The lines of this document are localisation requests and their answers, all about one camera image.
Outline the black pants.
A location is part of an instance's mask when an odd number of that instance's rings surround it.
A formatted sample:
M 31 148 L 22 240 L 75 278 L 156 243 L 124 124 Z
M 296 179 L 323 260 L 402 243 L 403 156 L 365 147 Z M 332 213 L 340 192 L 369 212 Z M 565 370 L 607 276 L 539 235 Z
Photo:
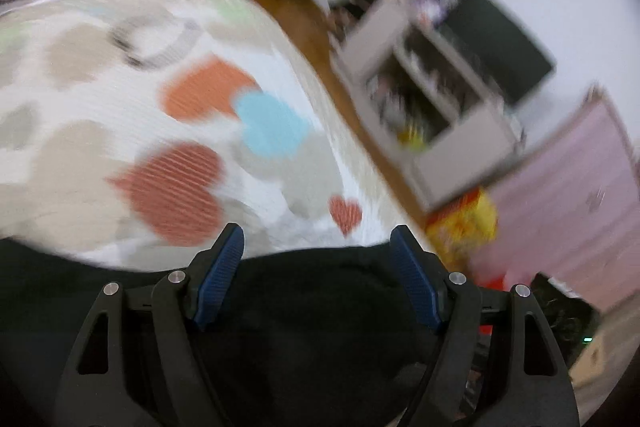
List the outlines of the black pants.
M 3 241 L 2 424 L 57 426 L 58 385 L 99 291 L 159 279 Z M 387 425 L 418 393 L 433 342 L 385 244 L 243 260 L 198 340 L 219 426 Z

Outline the yellow red snack bag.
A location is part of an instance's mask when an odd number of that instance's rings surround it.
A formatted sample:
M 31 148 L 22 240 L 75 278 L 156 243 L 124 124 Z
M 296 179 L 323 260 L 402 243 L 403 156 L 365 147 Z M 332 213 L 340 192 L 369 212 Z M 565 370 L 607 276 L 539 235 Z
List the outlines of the yellow red snack bag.
M 475 187 L 428 215 L 425 235 L 449 271 L 464 271 L 470 256 L 492 242 L 498 209 L 483 187 Z

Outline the pink cabinet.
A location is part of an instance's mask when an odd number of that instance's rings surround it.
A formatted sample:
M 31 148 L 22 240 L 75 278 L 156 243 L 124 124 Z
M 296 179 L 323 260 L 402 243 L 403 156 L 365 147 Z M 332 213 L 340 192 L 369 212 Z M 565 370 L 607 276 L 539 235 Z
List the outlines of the pink cabinet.
M 639 177 L 617 110 L 593 91 L 518 167 L 487 191 L 494 241 L 470 254 L 477 283 L 561 281 L 605 312 L 639 289 Z

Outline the white shelf unit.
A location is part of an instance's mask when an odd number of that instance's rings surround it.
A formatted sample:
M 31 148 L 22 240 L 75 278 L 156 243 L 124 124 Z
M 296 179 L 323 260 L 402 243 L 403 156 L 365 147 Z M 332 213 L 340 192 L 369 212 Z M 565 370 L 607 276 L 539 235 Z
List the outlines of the white shelf unit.
M 333 72 L 358 118 L 430 211 L 521 152 L 526 134 L 444 21 L 475 0 L 331 0 Z

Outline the heart patterned quilt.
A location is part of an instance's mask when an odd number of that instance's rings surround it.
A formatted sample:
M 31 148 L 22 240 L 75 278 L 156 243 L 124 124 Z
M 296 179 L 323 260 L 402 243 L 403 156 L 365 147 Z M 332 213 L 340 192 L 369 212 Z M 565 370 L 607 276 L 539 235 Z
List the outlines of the heart patterned quilt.
M 42 0 L 1 15 L 1 233 L 137 271 L 228 223 L 258 257 L 383 243 L 410 217 L 250 0 Z

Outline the black television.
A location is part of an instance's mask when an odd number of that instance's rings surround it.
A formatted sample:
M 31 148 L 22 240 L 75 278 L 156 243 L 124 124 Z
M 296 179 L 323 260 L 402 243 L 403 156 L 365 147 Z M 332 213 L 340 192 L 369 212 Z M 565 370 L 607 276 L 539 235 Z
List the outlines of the black television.
M 555 70 L 552 55 L 494 0 L 460 1 L 437 31 L 511 105 L 529 96 Z

